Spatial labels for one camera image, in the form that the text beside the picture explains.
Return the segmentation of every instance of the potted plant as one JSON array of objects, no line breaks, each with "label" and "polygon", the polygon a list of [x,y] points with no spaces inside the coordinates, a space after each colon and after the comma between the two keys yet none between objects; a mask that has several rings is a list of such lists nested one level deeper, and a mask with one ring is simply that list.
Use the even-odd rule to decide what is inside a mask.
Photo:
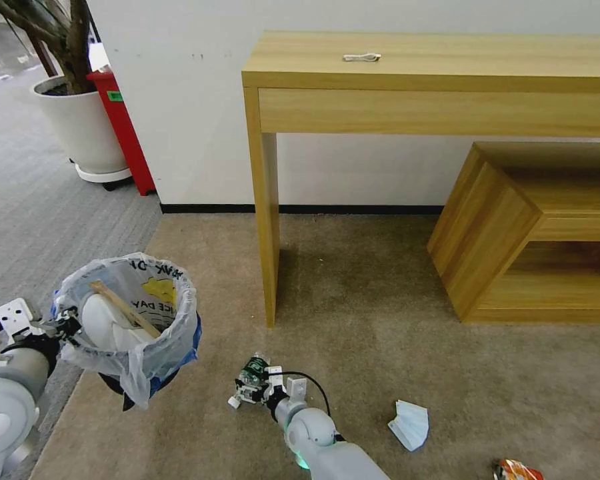
[{"label": "potted plant", "polygon": [[130,176],[125,158],[87,75],[89,8],[86,0],[70,0],[67,13],[58,0],[0,0],[0,13],[47,44],[62,75],[31,88],[39,99],[80,178],[108,183]]}]

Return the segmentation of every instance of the yellow graphic on bag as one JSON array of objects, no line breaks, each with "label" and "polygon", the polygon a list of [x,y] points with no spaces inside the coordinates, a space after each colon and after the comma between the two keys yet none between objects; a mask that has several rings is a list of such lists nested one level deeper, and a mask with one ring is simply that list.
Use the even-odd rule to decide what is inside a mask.
[{"label": "yellow graphic on bag", "polygon": [[175,287],[173,286],[173,280],[156,280],[154,277],[151,277],[146,283],[142,284],[142,288],[144,288],[148,294],[159,298],[160,301],[175,305]]}]

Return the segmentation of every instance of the black baseboard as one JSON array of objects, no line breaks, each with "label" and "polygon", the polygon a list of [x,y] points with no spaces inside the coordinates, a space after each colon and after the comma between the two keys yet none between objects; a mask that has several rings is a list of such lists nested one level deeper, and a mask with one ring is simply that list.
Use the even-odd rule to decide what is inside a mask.
[{"label": "black baseboard", "polygon": [[[162,213],[253,213],[252,203],[160,204]],[[443,205],[280,205],[280,213],[340,215],[439,215]]]}]

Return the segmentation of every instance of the floor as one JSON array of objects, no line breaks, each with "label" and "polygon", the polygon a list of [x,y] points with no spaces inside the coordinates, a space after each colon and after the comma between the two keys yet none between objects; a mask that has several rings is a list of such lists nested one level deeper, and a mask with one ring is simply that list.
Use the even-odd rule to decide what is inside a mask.
[{"label": "floor", "polygon": [[[16,297],[49,311],[64,277],[93,258],[143,250],[161,216],[156,195],[113,192],[78,178],[34,102],[44,70],[0,83],[0,305]],[[81,371],[60,362],[37,451],[10,480],[28,478]]]},{"label": "floor", "polygon": [[0,15],[0,78],[8,78],[39,64],[27,34],[8,24]]},{"label": "floor", "polygon": [[[282,215],[267,329],[254,217],[165,215],[147,251],[193,279],[199,360],[148,411],[122,413],[85,374],[31,480],[308,480],[264,407],[227,405],[254,351],[320,381],[339,431],[394,480],[488,479],[503,457],[600,480],[600,325],[460,324],[425,250],[435,221]],[[396,399],[429,409],[414,453],[387,428]]]}]

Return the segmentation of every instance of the white plastic bag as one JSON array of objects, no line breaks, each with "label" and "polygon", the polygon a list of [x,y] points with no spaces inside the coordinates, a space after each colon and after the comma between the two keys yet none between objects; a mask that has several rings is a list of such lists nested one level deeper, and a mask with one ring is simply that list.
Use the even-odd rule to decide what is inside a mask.
[{"label": "white plastic bag", "polygon": [[195,288],[187,273],[172,262],[132,253],[94,260],[68,276],[56,293],[54,310],[77,307],[79,320],[82,306],[94,294],[89,284],[95,280],[102,280],[162,333],[128,351],[100,350],[79,333],[74,336],[78,345],[65,344],[61,358],[118,379],[129,398],[146,409],[162,381],[197,358],[202,328]]}]

